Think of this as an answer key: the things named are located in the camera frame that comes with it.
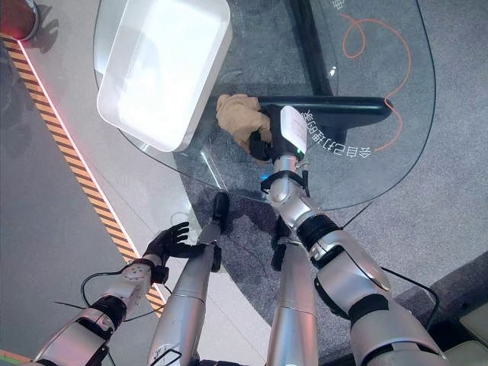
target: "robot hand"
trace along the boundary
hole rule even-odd
[[[193,258],[200,255],[204,251],[205,245],[190,246],[185,244],[185,240],[188,239],[188,235],[185,234],[188,231],[188,222],[179,223],[163,230],[149,243],[144,256],[157,255],[161,258],[162,265],[165,265],[169,257]]]

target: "orange striped tape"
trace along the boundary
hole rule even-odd
[[[95,184],[95,180],[87,168],[85,161],[79,155],[79,151],[69,137],[68,131],[59,120],[55,107],[43,90],[40,80],[38,79],[37,74],[33,71],[27,57],[24,55],[21,46],[16,40],[9,37],[1,35],[0,38],[2,39],[21,79],[24,81],[30,97],[32,98],[32,102],[46,123],[47,129],[51,132],[51,136],[54,138],[54,141],[56,141],[66,163],[71,168],[73,175],[85,192],[86,197],[95,209],[95,212],[105,226],[108,235],[110,235],[119,253],[124,257],[126,262],[138,258],[138,255],[134,252],[126,234],[118,223],[110,204],[106,201],[106,197]],[[161,316],[161,307],[165,304],[165,301],[161,298],[154,285],[150,288],[146,297],[149,300],[151,307],[156,310],[156,315]]]
[[[21,364],[24,362],[29,362],[31,359],[29,357],[20,356],[4,349],[0,349],[0,360],[8,362],[9,364]]]

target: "glass table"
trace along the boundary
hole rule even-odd
[[[221,94],[260,102],[375,97],[382,117],[354,124],[295,104],[308,126],[310,192],[324,209],[369,201],[398,184],[419,159],[435,107],[435,75],[416,0],[228,0],[233,40],[190,146],[161,152],[122,132],[140,151],[203,183],[264,200],[270,162],[247,155],[215,117]],[[101,0],[94,38],[98,82],[125,1]]]

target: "beige glove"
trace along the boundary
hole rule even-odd
[[[221,95],[217,101],[217,121],[234,140],[249,153],[249,137],[259,131],[261,140],[271,142],[269,118],[263,113],[256,97],[245,94]]]

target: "white tray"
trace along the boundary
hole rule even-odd
[[[161,151],[188,146],[232,39],[225,0],[128,0],[101,117]]]

